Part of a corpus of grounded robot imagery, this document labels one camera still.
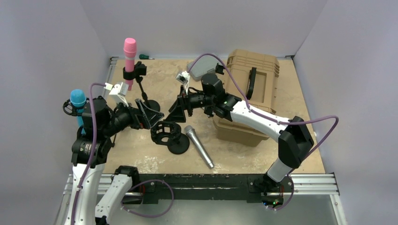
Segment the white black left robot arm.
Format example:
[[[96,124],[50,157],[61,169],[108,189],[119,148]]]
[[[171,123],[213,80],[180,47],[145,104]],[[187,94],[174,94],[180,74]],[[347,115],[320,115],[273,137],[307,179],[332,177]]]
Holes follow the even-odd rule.
[[[142,181],[138,169],[119,166],[113,174],[108,190],[97,200],[100,180],[107,156],[113,147],[112,137],[125,128],[154,131],[161,125],[163,113],[147,107],[140,99],[136,107],[118,103],[111,109],[103,97],[83,98],[74,104],[63,103],[67,115],[81,117],[83,124],[77,131],[72,151],[71,203],[65,218],[67,225],[108,225],[117,209],[124,209],[125,194],[138,191],[145,194],[149,181]]]

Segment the pink microphone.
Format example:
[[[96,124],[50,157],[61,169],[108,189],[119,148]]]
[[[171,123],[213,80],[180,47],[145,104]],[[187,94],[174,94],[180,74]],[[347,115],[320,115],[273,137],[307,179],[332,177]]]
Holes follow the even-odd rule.
[[[125,67],[123,70],[123,78],[128,84],[128,91],[131,91],[133,86],[133,71],[135,66],[135,57],[137,54],[137,43],[133,38],[126,38],[124,41],[124,56],[125,56]]]

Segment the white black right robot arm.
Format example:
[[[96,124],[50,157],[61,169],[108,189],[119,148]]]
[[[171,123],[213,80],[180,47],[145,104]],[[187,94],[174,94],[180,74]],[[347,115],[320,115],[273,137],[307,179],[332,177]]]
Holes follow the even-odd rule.
[[[303,119],[279,117],[247,106],[241,98],[225,91],[216,74],[204,75],[201,85],[202,90],[196,93],[181,88],[166,121],[185,123],[186,115],[192,116],[194,109],[204,108],[206,115],[241,123],[269,136],[278,143],[278,157],[265,173],[263,184],[270,191],[276,190],[285,176],[299,168],[314,145]]]

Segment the black clip microphone stand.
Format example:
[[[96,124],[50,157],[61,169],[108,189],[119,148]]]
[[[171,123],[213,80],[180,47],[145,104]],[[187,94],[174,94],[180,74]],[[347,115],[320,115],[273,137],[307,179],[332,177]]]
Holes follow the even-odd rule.
[[[142,99],[143,99],[144,103],[146,104],[146,106],[148,106],[149,108],[151,108],[155,111],[160,111],[161,108],[160,108],[159,103],[155,100],[148,99],[148,96],[143,89],[142,81],[143,81],[143,76],[146,76],[146,72],[147,72],[147,66],[145,64],[143,64],[141,61],[138,61],[135,64],[134,71],[132,73],[133,78],[134,78],[133,82],[135,81],[139,85],[139,88],[141,91],[141,96],[142,96]]]

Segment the black tripod shock mount stand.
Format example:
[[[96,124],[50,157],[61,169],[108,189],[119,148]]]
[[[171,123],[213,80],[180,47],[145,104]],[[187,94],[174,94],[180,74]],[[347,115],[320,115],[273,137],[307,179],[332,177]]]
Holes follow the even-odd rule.
[[[114,111],[107,105],[106,100],[102,96],[98,96],[94,98],[94,109],[96,112],[96,122],[97,128],[97,140],[101,140],[105,138],[104,129],[107,128],[108,125],[114,124]],[[69,116],[77,117],[79,114],[76,112],[76,108],[71,104],[70,99],[63,103],[63,111]],[[92,117],[91,117],[91,108],[89,98],[86,97],[86,104],[83,107],[84,111],[81,113],[81,117],[83,119],[83,125],[81,127],[78,126],[77,138],[85,138],[91,140],[93,128],[92,128]]]

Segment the blue microphone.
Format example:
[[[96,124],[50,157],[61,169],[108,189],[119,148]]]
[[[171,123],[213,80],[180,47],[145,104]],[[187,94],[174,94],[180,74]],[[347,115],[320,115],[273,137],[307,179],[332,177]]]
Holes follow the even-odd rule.
[[[86,104],[86,96],[81,89],[75,89],[71,91],[69,99],[74,108],[76,108],[76,112],[79,114],[77,116],[77,124],[81,127],[84,124],[81,113],[84,111],[83,107]]]

